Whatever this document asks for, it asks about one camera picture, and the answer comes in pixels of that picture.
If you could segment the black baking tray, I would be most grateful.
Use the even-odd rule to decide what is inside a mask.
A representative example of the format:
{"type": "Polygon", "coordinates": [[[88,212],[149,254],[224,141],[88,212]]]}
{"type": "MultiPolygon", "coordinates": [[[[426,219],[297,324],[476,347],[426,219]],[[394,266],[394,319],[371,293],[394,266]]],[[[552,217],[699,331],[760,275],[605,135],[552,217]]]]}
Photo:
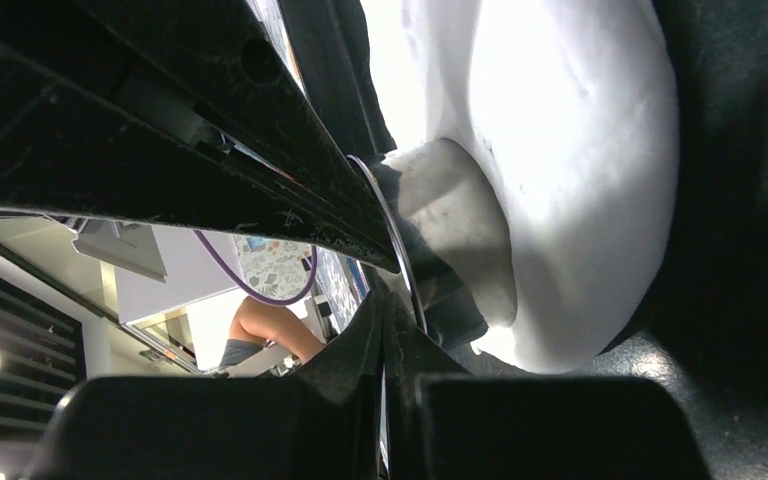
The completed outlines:
{"type": "Polygon", "coordinates": [[[457,298],[432,326],[372,164],[396,147],[370,69],[366,1],[283,1],[306,92],[372,183],[405,278],[372,274],[418,328],[479,377],[639,378],[684,413],[706,479],[768,479],[768,1],[650,1],[678,99],[679,166],[662,264],[630,322],[583,366],[530,373],[467,342],[457,298]]]}

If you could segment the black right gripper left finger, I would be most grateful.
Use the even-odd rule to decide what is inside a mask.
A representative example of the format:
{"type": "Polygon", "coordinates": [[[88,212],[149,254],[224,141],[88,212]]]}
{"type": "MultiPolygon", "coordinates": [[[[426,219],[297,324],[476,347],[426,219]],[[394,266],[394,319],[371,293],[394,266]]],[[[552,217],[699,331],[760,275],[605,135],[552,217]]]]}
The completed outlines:
{"type": "Polygon", "coordinates": [[[374,479],[386,299],[283,377],[95,378],[58,406],[30,479],[374,479]]]}

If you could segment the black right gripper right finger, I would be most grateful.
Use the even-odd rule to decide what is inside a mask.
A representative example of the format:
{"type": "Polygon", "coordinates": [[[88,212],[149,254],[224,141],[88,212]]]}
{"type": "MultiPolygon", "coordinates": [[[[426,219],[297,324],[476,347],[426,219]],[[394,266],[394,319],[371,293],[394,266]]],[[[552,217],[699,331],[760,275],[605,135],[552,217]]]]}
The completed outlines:
{"type": "Polygon", "coordinates": [[[688,421],[639,378],[479,377],[383,304],[395,479],[706,479],[688,421]]]}

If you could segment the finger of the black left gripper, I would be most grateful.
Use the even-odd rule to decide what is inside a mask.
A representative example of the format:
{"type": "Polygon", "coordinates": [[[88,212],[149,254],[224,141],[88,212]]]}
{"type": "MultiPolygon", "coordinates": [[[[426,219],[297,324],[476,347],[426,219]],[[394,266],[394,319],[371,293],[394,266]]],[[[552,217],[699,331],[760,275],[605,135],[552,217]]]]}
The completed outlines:
{"type": "Polygon", "coordinates": [[[385,214],[244,1],[0,1],[0,212],[324,247],[385,214]]]}

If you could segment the white dough disc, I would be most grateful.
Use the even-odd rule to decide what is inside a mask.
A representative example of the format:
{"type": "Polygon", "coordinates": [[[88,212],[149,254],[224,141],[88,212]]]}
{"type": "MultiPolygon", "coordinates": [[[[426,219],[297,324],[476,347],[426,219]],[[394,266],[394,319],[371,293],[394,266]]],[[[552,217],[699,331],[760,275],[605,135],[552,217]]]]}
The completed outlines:
{"type": "Polygon", "coordinates": [[[666,250],[678,99],[650,1],[366,1],[396,147],[372,172],[429,323],[560,374],[630,322],[666,250]]]}

